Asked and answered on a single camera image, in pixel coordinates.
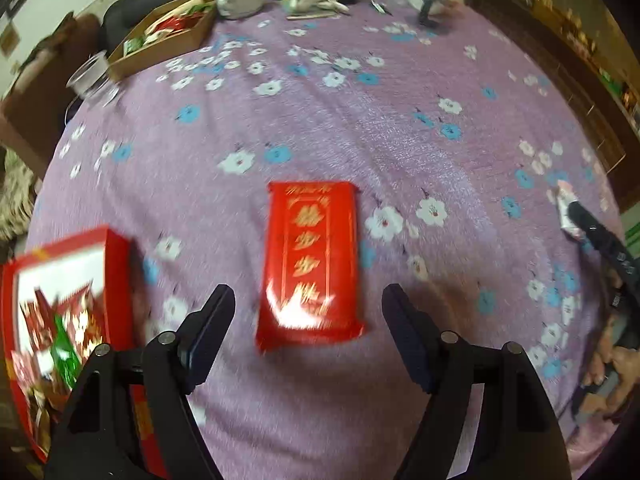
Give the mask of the right hand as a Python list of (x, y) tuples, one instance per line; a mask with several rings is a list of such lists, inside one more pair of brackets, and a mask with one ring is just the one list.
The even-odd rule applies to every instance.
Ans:
[(639, 349), (623, 346), (632, 333), (639, 337), (638, 330), (632, 327), (631, 296), (613, 269), (607, 268), (605, 276), (612, 307), (582, 378), (586, 389), (591, 386), (599, 389), (596, 393), (587, 391), (579, 404), (578, 413), (586, 417), (598, 413), (612, 417), (639, 381)]

